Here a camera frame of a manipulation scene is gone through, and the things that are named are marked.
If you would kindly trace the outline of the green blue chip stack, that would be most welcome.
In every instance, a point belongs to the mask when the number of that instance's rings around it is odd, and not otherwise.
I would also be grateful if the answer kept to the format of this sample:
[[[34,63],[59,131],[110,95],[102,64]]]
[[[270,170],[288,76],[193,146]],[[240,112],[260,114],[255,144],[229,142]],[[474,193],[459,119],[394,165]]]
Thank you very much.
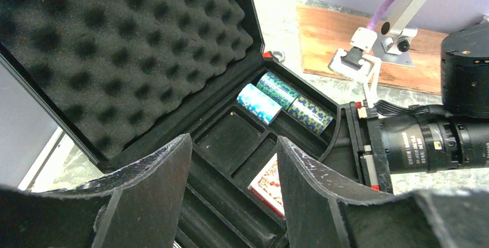
[[[256,84],[264,94],[272,98],[285,110],[289,109],[300,93],[278,78],[274,73],[267,72]]]

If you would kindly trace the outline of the black poker set case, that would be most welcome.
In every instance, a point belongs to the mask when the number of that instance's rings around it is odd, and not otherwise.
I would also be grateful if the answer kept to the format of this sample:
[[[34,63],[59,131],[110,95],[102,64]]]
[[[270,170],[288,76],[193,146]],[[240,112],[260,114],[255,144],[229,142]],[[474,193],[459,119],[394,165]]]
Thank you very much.
[[[286,110],[266,125],[236,97],[272,72],[336,103],[263,53],[253,0],[1,0],[2,66],[103,176],[190,135],[181,247],[291,247],[247,187],[279,137],[317,159],[334,127],[316,135]]]

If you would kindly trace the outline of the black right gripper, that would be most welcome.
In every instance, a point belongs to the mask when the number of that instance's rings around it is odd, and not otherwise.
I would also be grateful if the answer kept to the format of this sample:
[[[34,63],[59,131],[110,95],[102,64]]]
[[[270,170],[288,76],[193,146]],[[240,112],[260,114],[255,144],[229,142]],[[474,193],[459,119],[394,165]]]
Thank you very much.
[[[452,115],[442,105],[347,103],[334,125],[319,161],[374,190],[392,193],[392,174],[488,167],[488,120]]]

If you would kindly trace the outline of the wooden base board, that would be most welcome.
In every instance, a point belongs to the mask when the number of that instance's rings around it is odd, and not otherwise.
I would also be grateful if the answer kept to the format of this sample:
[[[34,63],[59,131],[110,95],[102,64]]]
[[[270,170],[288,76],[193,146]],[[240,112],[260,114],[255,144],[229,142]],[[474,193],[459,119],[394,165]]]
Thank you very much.
[[[367,25],[367,17],[334,12],[305,5],[296,7],[302,69],[305,73],[340,78],[328,68],[338,48],[349,49],[351,36]],[[446,34],[420,29],[409,54],[414,66],[384,62],[379,84],[438,95],[441,92],[441,41]]]

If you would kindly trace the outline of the red playing card deck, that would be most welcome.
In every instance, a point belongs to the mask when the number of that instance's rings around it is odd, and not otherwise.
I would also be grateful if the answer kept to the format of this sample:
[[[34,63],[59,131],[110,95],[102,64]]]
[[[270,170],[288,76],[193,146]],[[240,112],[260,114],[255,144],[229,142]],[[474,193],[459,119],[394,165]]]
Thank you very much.
[[[250,182],[247,189],[270,208],[279,218],[285,219],[281,184],[275,153]]]

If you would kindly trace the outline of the white blue chip stack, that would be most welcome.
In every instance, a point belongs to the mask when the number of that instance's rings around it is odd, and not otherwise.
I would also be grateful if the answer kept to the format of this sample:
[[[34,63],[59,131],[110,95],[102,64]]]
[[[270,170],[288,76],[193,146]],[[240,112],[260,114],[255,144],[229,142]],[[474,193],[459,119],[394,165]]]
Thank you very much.
[[[247,84],[238,94],[236,101],[266,125],[273,122],[282,106],[253,84]]]

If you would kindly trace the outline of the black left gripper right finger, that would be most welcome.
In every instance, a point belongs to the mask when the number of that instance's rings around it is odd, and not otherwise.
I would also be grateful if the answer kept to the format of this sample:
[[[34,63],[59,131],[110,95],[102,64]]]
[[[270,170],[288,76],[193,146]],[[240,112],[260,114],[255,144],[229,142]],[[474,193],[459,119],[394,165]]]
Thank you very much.
[[[277,140],[291,247],[487,247],[488,193],[421,189],[392,195],[361,185]]]

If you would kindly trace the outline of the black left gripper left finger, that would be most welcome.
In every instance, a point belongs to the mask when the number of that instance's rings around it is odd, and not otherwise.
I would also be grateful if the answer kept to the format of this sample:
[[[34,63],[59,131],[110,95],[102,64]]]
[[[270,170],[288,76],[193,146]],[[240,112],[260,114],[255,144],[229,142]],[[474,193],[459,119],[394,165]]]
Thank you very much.
[[[183,134],[148,156],[74,189],[1,187],[2,247],[171,247],[192,140]]]

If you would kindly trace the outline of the blue yellow chip stack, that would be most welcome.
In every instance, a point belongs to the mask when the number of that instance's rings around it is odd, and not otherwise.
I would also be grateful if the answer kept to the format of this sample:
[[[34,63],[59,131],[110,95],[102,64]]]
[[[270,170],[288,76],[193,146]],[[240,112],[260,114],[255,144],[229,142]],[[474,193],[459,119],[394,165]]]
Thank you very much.
[[[292,102],[287,111],[316,135],[321,135],[333,121],[331,114],[302,95]]]

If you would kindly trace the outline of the grey metal stand bracket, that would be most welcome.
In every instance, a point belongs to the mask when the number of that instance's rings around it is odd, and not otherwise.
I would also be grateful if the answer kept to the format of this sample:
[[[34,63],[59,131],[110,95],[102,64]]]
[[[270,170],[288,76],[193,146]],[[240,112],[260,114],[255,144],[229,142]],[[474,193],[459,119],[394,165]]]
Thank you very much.
[[[386,63],[413,67],[409,49],[418,33],[418,27],[410,22],[427,0],[387,1],[389,4],[384,3],[381,9],[387,10],[390,6],[393,8],[380,28],[372,47],[373,55]]]

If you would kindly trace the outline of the red and silver key tool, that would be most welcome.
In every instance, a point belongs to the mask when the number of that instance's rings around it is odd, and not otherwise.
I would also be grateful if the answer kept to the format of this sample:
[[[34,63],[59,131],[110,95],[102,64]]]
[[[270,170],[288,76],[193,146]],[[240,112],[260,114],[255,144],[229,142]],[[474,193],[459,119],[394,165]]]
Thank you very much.
[[[285,61],[285,53],[283,51],[267,51],[262,54],[265,59],[272,59],[278,63]]]

